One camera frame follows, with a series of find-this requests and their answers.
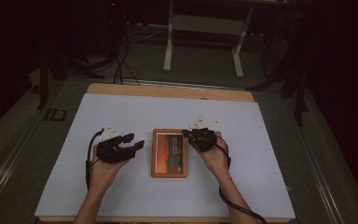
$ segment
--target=wooden table edge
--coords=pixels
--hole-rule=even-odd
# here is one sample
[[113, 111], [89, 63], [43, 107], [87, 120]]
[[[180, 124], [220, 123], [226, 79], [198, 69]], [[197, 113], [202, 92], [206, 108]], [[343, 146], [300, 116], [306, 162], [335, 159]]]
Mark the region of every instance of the wooden table edge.
[[[73, 222], [75, 217], [39, 217], [44, 222]], [[267, 223], [289, 222], [290, 218], [272, 217], [266, 218]], [[116, 223], [231, 223], [229, 217], [97, 217], [96, 222], [116, 222]]]
[[114, 94], [133, 96], [171, 97], [186, 99], [205, 99], [221, 101], [254, 102], [253, 95], [248, 91], [212, 90], [188, 87], [137, 86], [92, 83], [87, 93]]

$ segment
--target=white table leg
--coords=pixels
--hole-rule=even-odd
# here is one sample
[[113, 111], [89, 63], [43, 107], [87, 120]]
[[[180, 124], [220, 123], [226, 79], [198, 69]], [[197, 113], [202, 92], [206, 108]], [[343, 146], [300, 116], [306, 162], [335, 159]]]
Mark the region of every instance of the white table leg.
[[170, 16], [168, 18], [168, 43], [167, 49], [165, 50], [165, 59], [164, 59], [164, 72], [171, 71], [171, 61], [172, 61], [172, 16], [173, 16], [173, 0], [170, 1]]
[[248, 30], [249, 22], [252, 18], [253, 11], [254, 11], [254, 9], [251, 7], [248, 11], [246, 21], [243, 23], [243, 26], [241, 29], [240, 41], [238, 42], [237, 47], [232, 50], [232, 59], [234, 60], [235, 73], [238, 78], [243, 78], [240, 52], [241, 52], [241, 48], [242, 48], [243, 39], [246, 37], [246, 32]]

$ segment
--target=white table surface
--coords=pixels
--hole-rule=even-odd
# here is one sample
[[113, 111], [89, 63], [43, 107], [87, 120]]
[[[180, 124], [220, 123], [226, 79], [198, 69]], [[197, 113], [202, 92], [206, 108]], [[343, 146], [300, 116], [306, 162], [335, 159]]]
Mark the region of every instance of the white table surface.
[[91, 137], [108, 122], [145, 147], [118, 173], [99, 217], [229, 217], [218, 184], [192, 147], [186, 178], [152, 178], [152, 132], [186, 129], [199, 116], [216, 119], [229, 145], [230, 173], [253, 211], [295, 218], [257, 103], [85, 94], [45, 186], [37, 217], [74, 217], [87, 193], [85, 160]]

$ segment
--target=hand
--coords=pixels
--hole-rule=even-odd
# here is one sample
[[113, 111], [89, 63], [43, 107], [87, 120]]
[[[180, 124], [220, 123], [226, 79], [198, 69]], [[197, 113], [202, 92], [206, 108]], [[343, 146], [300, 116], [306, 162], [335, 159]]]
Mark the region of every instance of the hand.
[[97, 191], [105, 194], [107, 189], [112, 185], [115, 177], [120, 170], [128, 161], [121, 161], [116, 164], [110, 164], [101, 161], [97, 157], [97, 146], [93, 148], [93, 156], [89, 168], [89, 191]]
[[[223, 142], [222, 134], [220, 132], [215, 132], [217, 135], [217, 145], [220, 146], [223, 150], [228, 151], [227, 145]], [[218, 147], [213, 147], [208, 151], [199, 152], [206, 167], [214, 174], [216, 177], [221, 175], [228, 174], [228, 164], [227, 156], [225, 153]]]

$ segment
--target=wire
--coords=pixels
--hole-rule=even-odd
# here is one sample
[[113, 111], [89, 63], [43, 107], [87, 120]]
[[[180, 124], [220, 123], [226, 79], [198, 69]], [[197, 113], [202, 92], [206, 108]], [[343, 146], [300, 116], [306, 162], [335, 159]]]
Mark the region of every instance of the wire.
[[101, 135], [103, 133], [103, 129], [101, 129], [99, 132], [97, 132], [96, 134], [94, 134], [94, 136], [92, 136], [91, 141], [89, 141], [89, 150], [88, 150], [88, 154], [87, 154], [87, 160], [86, 160], [86, 184], [87, 184], [87, 189], [90, 186], [90, 168], [91, 166], [93, 166], [95, 164], [95, 161], [92, 165], [90, 165], [90, 153], [91, 153], [91, 148], [92, 148], [92, 144], [94, 143], [95, 138], [98, 135]]
[[224, 153], [225, 153], [225, 155], [227, 156], [227, 159], [228, 160], [231, 160], [231, 158], [228, 156], [228, 144], [226, 143], [226, 141], [222, 138], [222, 137], [220, 137], [220, 136], [218, 136], [218, 135], [216, 135], [215, 134], [215, 136], [216, 137], [218, 137], [218, 138], [220, 138], [220, 140], [222, 140], [223, 141], [223, 143], [226, 145], [226, 147], [227, 147], [227, 151], [225, 151], [222, 147], [220, 147], [219, 145], [217, 145], [217, 144], [214, 144], [216, 147], [218, 147], [220, 150], [222, 150]]
[[117, 74], [120, 75], [120, 82], [121, 82], [121, 84], [123, 84], [123, 77], [121, 76], [121, 65], [124, 63], [124, 61], [127, 58], [128, 53], [129, 53], [128, 47], [125, 44], [123, 44], [122, 42], [120, 42], [120, 44], [124, 46], [124, 49], [126, 50], [126, 53], [124, 54], [124, 57], [122, 58], [121, 61], [120, 61], [120, 59], [118, 58], [118, 55], [117, 55], [118, 68], [116, 69], [115, 75], [113, 77], [113, 84], [116, 84]]
[[242, 212], [242, 213], [244, 213], [244, 214], [246, 214], [246, 215], [248, 215], [248, 216], [257, 218], [257, 219], [260, 220], [261, 223], [263, 223], [263, 224], [267, 224], [267, 221], [266, 221], [263, 217], [261, 217], [260, 215], [258, 215], [257, 213], [252, 212], [252, 211], [249, 210], [249, 209], [246, 209], [246, 208], [244, 208], [244, 207], [241, 207], [241, 206], [239, 206], [239, 205], [237, 205], [237, 204], [232, 203], [231, 201], [229, 201], [229, 200], [225, 197], [225, 195], [223, 194], [223, 192], [222, 192], [222, 190], [221, 190], [220, 188], [219, 188], [219, 195], [220, 195], [220, 198], [223, 200], [223, 202], [225, 202], [226, 204], [228, 204], [230, 207], [233, 207], [233, 208], [237, 209], [238, 211], [240, 211], [240, 212]]
[[92, 165], [89, 167], [89, 169], [90, 169], [95, 163], [97, 163], [97, 161], [99, 161], [99, 160], [100, 160], [100, 158], [98, 158], [95, 162], [93, 162]]
[[127, 63], [123, 60], [122, 61], [123, 63], [124, 63], [124, 65], [126, 66], [126, 68], [127, 68], [127, 71], [130, 73], [130, 77], [123, 77], [124, 79], [126, 79], [126, 78], [132, 78], [132, 79], [135, 79], [135, 81], [138, 83], [138, 85], [141, 85], [141, 83], [138, 81], [138, 76], [139, 76], [139, 71], [138, 70], [136, 70], [135, 68], [131, 68], [131, 67], [129, 67], [128, 65], [127, 65]]

